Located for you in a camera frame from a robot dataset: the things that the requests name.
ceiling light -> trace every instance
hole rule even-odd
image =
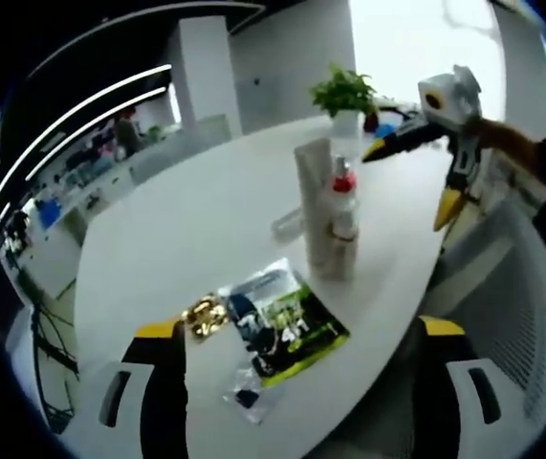
[[[66,144],[68,144],[70,141],[72,141],[77,136],[83,134],[85,131],[90,129],[92,126],[98,124],[99,122],[106,120],[107,118],[111,117],[114,113],[119,112],[119,110],[123,110],[126,107],[130,107],[131,105],[134,105],[135,103],[140,102],[141,100],[144,100],[146,98],[151,98],[153,96],[156,96],[157,94],[161,94],[164,91],[166,91],[165,87],[154,89],[153,91],[149,91],[148,93],[141,94],[140,96],[136,98],[131,98],[130,100],[121,103],[117,107],[112,108],[111,110],[107,110],[99,117],[94,118],[93,120],[87,122],[83,126],[81,126],[77,131],[75,131],[73,134],[65,138],[61,143],[56,145],[52,151],[50,151],[47,155],[45,155],[45,158],[41,160],[39,164],[37,164],[33,170],[29,172],[29,174],[26,176],[26,180],[30,180],[34,174],[38,172],[38,170],[45,165],[47,161],[49,161],[59,150],[61,150]]]
[[[3,180],[1,180],[1,183],[0,183],[0,193],[1,191],[3,190],[3,188],[5,187],[5,185],[7,184],[7,181],[9,180],[9,178],[11,177],[11,175],[13,175],[13,172],[15,172],[15,170],[17,169],[18,166],[20,166],[22,164],[22,162],[26,159],[26,157],[34,150],[34,148],[43,140],[45,139],[47,136],[50,135],[50,133],[52,133],[61,123],[63,123],[64,121],[66,121],[69,117],[71,117],[72,115],[74,115],[76,112],[78,112],[79,110],[81,110],[83,107],[85,107],[86,105],[92,103],[93,101],[95,101],[96,99],[98,98],[101,98],[113,91],[115,91],[116,89],[119,89],[120,87],[122,86],[125,86],[126,84],[129,84],[129,83],[132,83],[133,81],[136,81],[138,79],[141,79],[141,78],[145,78],[145,77],[149,77],[151,75],[154,75],[154,74],[157,74],[159,72],[163,72],[165,70],[170,70],[170,64],[165,64],[165,65],[161,65],[159,67],[156,67],[154,69],[150,69],[150,70],[146,70],[145,72],[141,72],[139,74],[136,74],[136,75],[132,75],[126,79],[123,79],[122,81],[118,81],[117,83],[115,84],[112,84],[111,86],[108,86],[106,87],[105,89],[101,90],[101,91],[98,91],[96,94],[94,94],[93,96],[90,96],[88,97],[86,100],[84,100],[83,102],[77,104],[75,107],[73,107],[71,110],[69,110],[68,112],[66,112],[64,115],[62,115],[60,118],[58,118],[56,121],[54,121],[52,124],[50,124],[48,126],[47,129],[45,129],[36,139],[34,139],[34,141],[28,145],[28,147],[24,150],[24,152],[20,155],[20,157],[17,159],[17,161],[15,161],[15,163],[10,167],[9,171],[7,172],[7,175],[5,175],[5,177],[3,177]]]
[[[9,203],[6,203],[5,206],[3,207],[3,210],[1,210],[0,223],[1,223],[1,220],[5,218],[5,214],[7,213],[8,210],[9,210]]]

white table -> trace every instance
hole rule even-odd
[[[92,222],[76,285],[84,378],[120,360],[139,326],[174,317],[279,257],[289,257],[309,279],[302,238],[277,245],[271,222],[299,203],[294,148],[326,137],[329,128],[324,117],[307,119],[217,146],[160,173]],[[443,241],[432,225],[450,159],[425,147],[360,170],[357,278],[351,285],[309,280],[351,337],[284,382],[261,426],[221,397],[246,355],[236,330],[229,325],[188,346],[191,458],[299,458],[358,403],[426,289]]]

